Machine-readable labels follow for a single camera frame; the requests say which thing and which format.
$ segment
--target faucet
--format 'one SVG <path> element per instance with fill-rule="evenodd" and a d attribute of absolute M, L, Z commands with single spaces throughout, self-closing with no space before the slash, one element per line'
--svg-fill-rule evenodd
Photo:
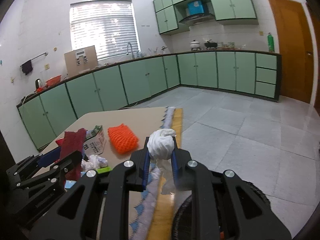
<path fill-rule="evenodd" d="M 129 45 L 130 45 L 130 48 L 131 48 L 132 59 L 134 59 L 133 50 L 132 50 L 132 45 L 131 45 L 130 42 L 128 42 L 128 44 L 127 44 L 127 55 L 129 55 Z"/>

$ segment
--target green bottle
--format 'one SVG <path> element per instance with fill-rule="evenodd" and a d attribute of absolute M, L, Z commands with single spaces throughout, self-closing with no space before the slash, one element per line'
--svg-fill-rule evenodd
<path fill-rule="evenodd" d="M 271 33 L 268 34 L 268 47 L 269 47 L 269 52 L 275 52 L 275 43 Z"/>

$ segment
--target tiled floor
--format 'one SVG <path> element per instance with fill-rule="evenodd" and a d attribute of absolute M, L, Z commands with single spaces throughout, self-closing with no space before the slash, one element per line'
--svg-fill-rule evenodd
<path fill-rule="evenodd" d="M 209 169 L 234 170 L 271 201 L 295 236 L 319 202 L 320 118 L 309 104 L 179 87 L 141 107 L 183 108 L 182 148 Z"/>

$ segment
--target dark red fabric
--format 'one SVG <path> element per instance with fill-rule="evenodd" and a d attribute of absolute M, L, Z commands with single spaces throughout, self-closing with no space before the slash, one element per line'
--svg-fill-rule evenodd
<path fill-rule="evenodd" d="M 60 159 L 68 156 L 74 151 L 82 152 L 83 143 L 85 140 L 86 129 L 81 128 L 77 132 L 65 132 L 63 143 L 61 145 Z M 66 174 L 67 180 L 79 180 L 81 172 L 81 163 L 79 163 L 73 170 Z"/>

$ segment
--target window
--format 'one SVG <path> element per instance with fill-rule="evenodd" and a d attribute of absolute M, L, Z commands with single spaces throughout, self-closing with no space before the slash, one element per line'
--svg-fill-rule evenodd
<path fill-rule="evenodd" d="M 71 4 L 72 49 L 95 45 L 98 59 L 140 51 L 132 2 L 99 0 Z"/>

